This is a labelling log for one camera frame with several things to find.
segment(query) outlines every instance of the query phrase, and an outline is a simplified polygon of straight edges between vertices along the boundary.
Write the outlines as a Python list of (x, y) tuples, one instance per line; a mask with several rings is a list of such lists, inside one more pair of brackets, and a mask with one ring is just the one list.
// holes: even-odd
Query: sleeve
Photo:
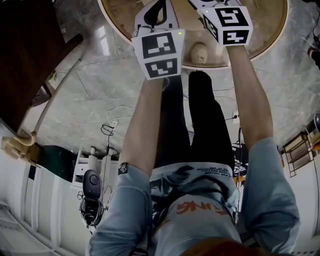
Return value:
[(87, 256), (128, 256), (152, 223), (149, 177), (132, 165), (120, 172), (107, 216), (93, 233)]
[(272, 253), (291, 253), (300, 226), (293, 190), (287, 182), (273, 138), (249, 152), (238, 228), (243, 244)]

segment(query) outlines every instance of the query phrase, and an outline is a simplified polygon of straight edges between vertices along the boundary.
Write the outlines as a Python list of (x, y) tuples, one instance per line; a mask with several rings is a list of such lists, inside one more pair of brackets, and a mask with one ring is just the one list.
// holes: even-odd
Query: white marker block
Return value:
[(148, 80), (181, 74), (184, 29), (150, 33), (134, 37), (131, 41), (135, 55)]
[(197, 10), (205, 28), (222, 46), (248, 45), (254, 27), (245, 6), (217, 6)]

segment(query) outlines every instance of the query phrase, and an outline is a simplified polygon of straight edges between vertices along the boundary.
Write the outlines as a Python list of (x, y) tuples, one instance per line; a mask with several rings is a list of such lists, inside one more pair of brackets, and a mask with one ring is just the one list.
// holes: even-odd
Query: wall outlet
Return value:
[(240, 124), (240, 119), (239, 119), (239, 112), (238, 110), (233, 111), (233, 116), (236, 116), (236, 118), (232, 119), (233, 124)]
[(117, 127), (117, 124), (118, 124), (118, 120), (117, 119), (114, 119), (112, 122), (109, 122), (110, 123), (110, 126), (113, 127), (113, 130), (116, 129)]

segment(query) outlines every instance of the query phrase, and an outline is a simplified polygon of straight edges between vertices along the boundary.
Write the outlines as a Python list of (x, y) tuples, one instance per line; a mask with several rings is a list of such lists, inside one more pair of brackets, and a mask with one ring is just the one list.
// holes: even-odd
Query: gray t-shirt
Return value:
[[(238, 203), (238, 191), (228, 174), (230, 168), (219, 163), (177, 165), (162, 167), (162, 171), (170, 173), (179, 165), (188, 166), (189, 175), (183, 184), (186, 194), (171, 203), (155, 230), (150, 180), (165, 173), (155, 170), (149, 179), (131, 165), (120, 172), (107, 216), (93, 233), (86, 254), (128, 256), (146, 237), (148, 254), (156, 256), (179, 256), (212, 237), (260, 246), (272, 253), (292, 251), (299, 231), (299, 213), (272, 138), (260, 140), (249, 151), (237, 225), (232, 213)], [(215, 180), (224, 191), (213, 186), (205, 193), (203, 188), (212, 186), (210, 180)]]

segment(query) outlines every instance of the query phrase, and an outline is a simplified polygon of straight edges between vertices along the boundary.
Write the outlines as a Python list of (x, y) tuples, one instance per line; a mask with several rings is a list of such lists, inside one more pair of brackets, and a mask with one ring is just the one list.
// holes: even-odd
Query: electrical cable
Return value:
[[(113, 122), (114, 122), (114, 120), (118, 120), (118, 119), (122, 119), (122, 118), (132, 118), (132, 115), (126, 115), (126, 116), (119, 116), (119, 117), (115, 117), (115, 118), (113, 118), (113, 119), (111, 119), (110, 120), (110, 117), (109, 117), (109, 112), (111, 112), (111, 111), (114, 111), (114, 110), (116, 110), (116, 109), (118, 109), (118, 108), (127, 108), (127, 109), (129, 109), (129, 110), (135, 110), (133, 107), (130, 107), (130, 106), (127, 106), (127, 105), (120, 105), (120, 106), (117, 106), (117, 107), (114, 107), (114, 108), (112, 108), (112, 109), (109, 109), (107, 112), (106, 112), (106, 118), (107, 118), (107, 121), (109, 122), (109, 125), (106, 125), (106, 126), (108, 126), (108, 127), (112, 127), (113, 126)], [(116, 134), (118, 134), (120, 137), (125, 137), (125, 136), (123, 136), (122, 134), (120, 134), (120, 133), (118, 133), (115, 129), (116, 129), (116, 126), (117, 125), (115, 125), (113, 128), (112, 128), (112, 135), (111, 136), (113, 136), (114, 134), (113, 134), (113, 132), (114, 133), (116, 133)]]
[(81, 216), (82, 216), (82, 218), (84, 219), (84, 221), (85, 221), (85, 223), (88, 225), (88, 227), (95, 227), (96, 225), (95, 224), (98, 224), (100, 221), (101, 221), (101, 217), (102, 217), (102, 215), (103, 215), (103, 213), (104, 213), (104, 207), (103, 207), (103, 204), (102, 203), (100, 203), (99, 202), (99, 206), (98, 206), (98, 212), (96, 213), (96, 216), (95, 216), (95, 218), (94, 218), (94, 221), (92, 221), (91, 223), (90, 223), (90, 225), (88, 225), (88, 223), (86, 222), (86, 215), (89, 215), (89, 216), (92, 216), (93, 217), (93, 215), (91, 214), (91, 213), (86, 213), (85, 215), (83, 215), (82, 213), (81, 213)]
[(235, 115), (234, 117), (231, 117), (231, 118), (225, 119), (224, 121), (228, 121), (228, 120), (231, 120), (231, 119), (237, 119), (237, 116)]
[(238, 166), (238, 176), (237, 176), (237, 185), (236, 188), (238, 190), (238, 205), (237, 205), (237, 212), (239, 211), (239, 204), (240, 204), (240, 167), (241, 167), (241, 127), (239, 127), (238, 132), (238, 142), (239, 142), (239, 166)]
[(84, 196), (85, 196), (84, 193), (80, 190), (76, 197), (78, 198), (78, 200), (82, 200), (82, 198), (84, 198)]
[[(315, 170), (315, 177), (316, 177), (316, 181), (317, 181), (317, 185), (318, 185), (318, 189), (319, 189), (319, 183), (318, 183), (318, 174), (317, 174), (317, 167), (316, 167), (316, 162), (315, 162), (315, 158), (313, 157), (313, 164), (314, 164), (314, 170)], [(317, 195), (318, 195), (318, 200), (317, 200), (317, 202), (318, 202), (318, 207), (317, 207), (317, 209), (319, 209), (319, 202), (320, 202), (320, 200), (319, 200), (319, 193), (317, 193)], [(318, 225), (319, 225), (319, 218), (317, 218), (317, 220), (316, 220), (316, 227), (318, 227)]]
[(111, 187), (109, 184), (107, 184), (107, 185), (106, 185), (106, 188), (105, 188), (105, 178), (106, 178), (106, 168), (107, 168), (107, 157), (108, 157), (108, 154), (109, 154), (110, 149), (116, 151), (116, 154), (119, 153), (119, 152), (118, 152), (115, 148), (113, 148), (113, 147), (110, 146), (110, 137), (114, 135), (115, 127), (112, 127), (112, 126), (107, 125), (107, 124), (103, 124), (103, 125), (101, 126), (101, 132), (102, 132), (104, 135), (108, 136), (108, 144), (107, 144), (107, 146), (106, 146), (106, 155), (105, 155), (104, 171), (103, 171), (103, 182), (102, 182), (102, 189), (101, 189), (101, 191), (102, 191), (101, 202), (102, 202), (102, 204), (103, 204), (103, 202), (104, 202), (104, 195), (105, 195), (105, 192), (107, 191), (108, 187), (110, 187), (110, 189), (111, 189), (110, 194), (112, 194), (112, 191), (113, 191), (113, 190), (112, 190), (112, 187)]
[(237, 103), (236, 103), (236, 101), (235, 101), (234, 99), (229, 98), (229, 97), (224, 97), (224, 96), (215, 96), (214, 98), (215, 98), (215, 99), (216, 99), (216, 98), (228, 99), (229, 101), (232, 101), (232, 102), (235, 104), (236, 110), (238, 110), (238, 105), (237, 105)]
[(230, 89), (222, 89), (222, 90), (214, 90), (213, 92), (214, 93), (217, 93), (217, 92), (229, 92), (229, 91), (232, 91), (235, 87), (233, 86), (232, 88)]
[(108, 204), (109, 204), (109, 201), (110, 201), (110, 198), (111, 198), (111, 194), (112, 194), (112, 192), (113, 192), (113, 190), (112, 190), (112, 187), (110, 186), (110, 185), (106, 185), (106, 188), (105, 188), (105, 191), (103, 192), (103, 194), (105, 194), (106, 192), (107, 192), (107, 189), (108, 189), (108, 187), (110, 188), (110, 196), (109, 196), (109, 199), (108, 199), (108, 202), (106, 202), (106, 208), (108, 209)]
[(315, 35), (315, 28), (318, 26), (319, 20), (320, 20), (320, 10), (319, 10), (319, 6), (318, 6), (318, 5), (316, 6), (316, 10), (318, 11), (318, 17), (317, 17), (317, 19), (316, 19), (316, 22), (315, 22), (313, 28), (312, 28), (312, 34), (313, 34), (313, 36), (314, 36), (315, 38), (317, 37), (317, 36)]
[[(183, 97), (185, 97), (187, 100), (189, 100), (189, 96), (183, 94)], [(232, 101), (232, 102), (235, 104), (235, 107), (236, 107), (235, 110), (238, 110), (237, 102), (236, 102), (234, 99), (229, 98), (229, 97), (225, 97), (225, 96), (215, 96), (214, 98), (215, 98), (215, 99), (216, 99), (216, 98), (223, 98), (223, 99), (227, 99), (227, 100), (229, 100), (229, 101)]]

